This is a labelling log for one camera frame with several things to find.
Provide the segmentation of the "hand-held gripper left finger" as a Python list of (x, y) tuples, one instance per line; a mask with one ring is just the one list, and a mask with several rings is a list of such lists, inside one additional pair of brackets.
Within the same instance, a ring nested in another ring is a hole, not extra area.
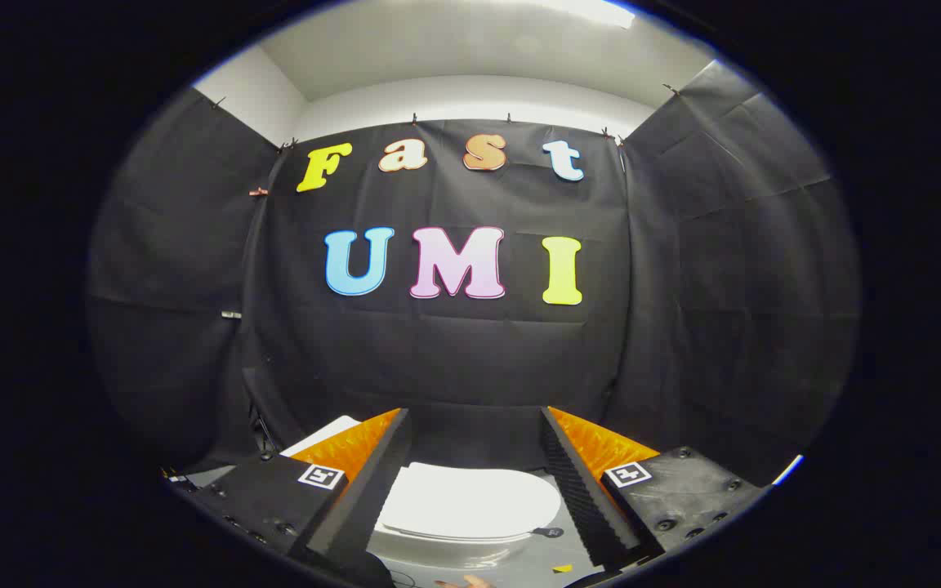
[(408, 410), (369, 418), (299, 452), (261, 452), (198, 485), (168, 487), (233, 538), (328, 583), (389, 583), (371, 536), (412, 440)]

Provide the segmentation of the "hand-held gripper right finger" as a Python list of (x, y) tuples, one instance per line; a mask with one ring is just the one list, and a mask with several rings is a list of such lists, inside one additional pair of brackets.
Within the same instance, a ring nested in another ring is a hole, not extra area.
[(690, 446), (659, 452), (555, 407), (539, 416), (546, 472), (606, 573), (676, 557), (768, 494)]

